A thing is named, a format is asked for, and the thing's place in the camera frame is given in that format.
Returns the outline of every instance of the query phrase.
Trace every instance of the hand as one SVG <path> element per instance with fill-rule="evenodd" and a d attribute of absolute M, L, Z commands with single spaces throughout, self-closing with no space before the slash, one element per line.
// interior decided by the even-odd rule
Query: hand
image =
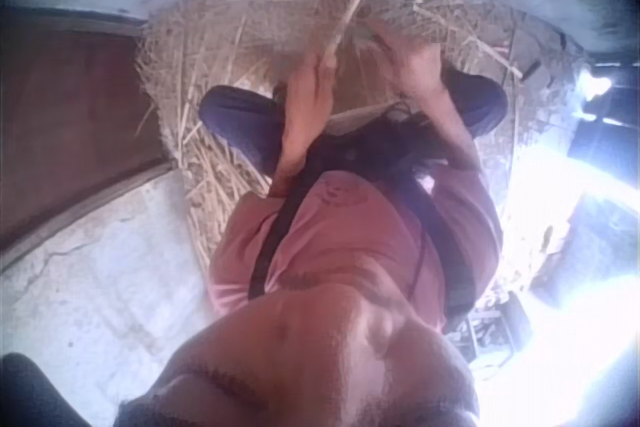
<path fill-rule="evenodd" d="M 322 133 L 333 108 L 336 58 L 305 55 L 289 76 L 285 102 L 283 150 L 304 155 Z"/>
<path fill-rule="evenodd" d="M 381 21 L 368 25 L 381 43 L 382 50 L 376 54 L 379 67 L 401 93 L 427 106 L 446 91 L 440 78 L 440 44 L 395 34 Z"/>

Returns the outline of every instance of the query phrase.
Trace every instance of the straw pile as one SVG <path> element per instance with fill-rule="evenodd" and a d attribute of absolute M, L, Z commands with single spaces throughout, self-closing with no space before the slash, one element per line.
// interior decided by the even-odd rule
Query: straw pile
<path fill-rule="evenodd" d="M 189 217 L 203 269 L 239 197 L 264 194 L 268 180 L 197 117 L 216 84 L 270 96 L 310 44 L 322 45 L 349 0 L 189 0 L 159 12 L 143 38 L 138 68 L 157 109 L 164 142 L 182 169 Z M 380 18 L 400 31 L 443 44 L 457 68 L 504 82 L 519 14 L 480 0 L 364 0 L 358 18 Z M 379 112 L 392 99 L 371 62 L 347 39 L 341 52 L 335 122 Z"/>

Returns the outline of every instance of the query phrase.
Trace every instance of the sleeve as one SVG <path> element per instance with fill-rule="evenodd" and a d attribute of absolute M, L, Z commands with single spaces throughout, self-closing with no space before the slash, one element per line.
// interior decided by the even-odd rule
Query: sleeve
<path fill-rule="evenodd" d="M 500 262 L 502 229 L 495 205 L 479 172 L 438 165 L 432 175 L 433 201 L 473 272 L 479 299 Z"/>
<path fill-rule="evenodd" d="M 226 315 L 248 301 L 255 260 L 282 199 L 245 194 L 233 210 L 209 266 L 209 297 L 216 313 Z"/>

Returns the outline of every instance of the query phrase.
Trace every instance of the pink shirt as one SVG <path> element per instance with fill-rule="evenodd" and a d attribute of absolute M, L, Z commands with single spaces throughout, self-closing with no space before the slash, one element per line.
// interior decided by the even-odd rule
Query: pink shirt
<path fill-rule="evenodd" d="M 438 166 L 432 175 L 433 201 L 473 271 L 480 297 L 494 276 L 502 247 L 494 204 L 475 172 Z M 256 257 L 282 203 L 283 199 L 249 193 L 231 215 L 210 269 L 209 292 L 222 315 L 248 301 Z M 419 251 L 420 223 L 392 192 L 349 172 L 325 172 L 278 247 L 265 290 L 277 290 L 285 272 L 353 265 L 368 257 L 407 295 Z M 444 278 L 429 239 L 411 302 L 427 324 L 437 329 L 444 325 Z"/>

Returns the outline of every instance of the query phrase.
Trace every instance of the cracked concrete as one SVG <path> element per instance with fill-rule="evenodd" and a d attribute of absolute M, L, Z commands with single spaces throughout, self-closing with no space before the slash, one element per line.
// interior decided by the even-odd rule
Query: cracked concrete
<path fill-rule="evenodd" d="M 180 174 L 165 174 L 0 277 L 0 353 L 31 357 L 91 425 L 111 425 L 119 403 L 213 320 L 184 198 Z"/>

